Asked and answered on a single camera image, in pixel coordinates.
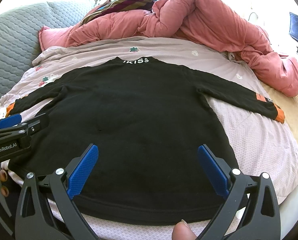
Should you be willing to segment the right hand thumb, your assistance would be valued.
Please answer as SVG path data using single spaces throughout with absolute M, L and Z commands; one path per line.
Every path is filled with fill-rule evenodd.
M 172 240 L 195 240 L 197 236 L 192 232 L 185 220 L 177 223 L 172 231 Z

